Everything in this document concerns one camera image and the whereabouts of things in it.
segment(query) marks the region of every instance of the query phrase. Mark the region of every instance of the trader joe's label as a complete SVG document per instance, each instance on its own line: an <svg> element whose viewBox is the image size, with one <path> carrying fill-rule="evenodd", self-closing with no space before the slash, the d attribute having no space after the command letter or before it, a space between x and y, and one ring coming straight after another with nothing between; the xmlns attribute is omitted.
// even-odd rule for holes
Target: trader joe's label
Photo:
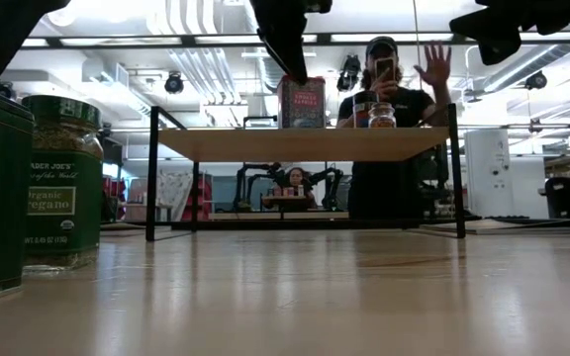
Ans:
<svg viewBox="0 0 570 356"><path fill-rule="evenodd" d="M35 150L28 192L28 254L73 253L98 244L102 163L83 152Z"/></svg>

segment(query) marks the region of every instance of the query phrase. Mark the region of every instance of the jar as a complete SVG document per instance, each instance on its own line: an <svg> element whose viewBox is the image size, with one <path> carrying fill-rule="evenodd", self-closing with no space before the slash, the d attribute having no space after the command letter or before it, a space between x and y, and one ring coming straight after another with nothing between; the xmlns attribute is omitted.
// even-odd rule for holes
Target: jar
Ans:
<svg viewBox="0 0 570 356"><path fill-rule="evenodd" d="M48 95L24 98L35 115L28 195L27 270L70 269L96 259L103 148L100 111Z"/></svg>
<svg viewBox="0 0 570 356"><path fill-rule="evenodd" d="M378 103L373 105L369 111L368 127L377 128L394 128L397 123L395 121L395 109L389 103Z"/></svg>
<svg viewBox="0 0 570 356"><path fill-rule="evenodd" d="M369 111L378 101L377 93L370 90L353 95L353 125L356 128L368 128Z"/></svg>

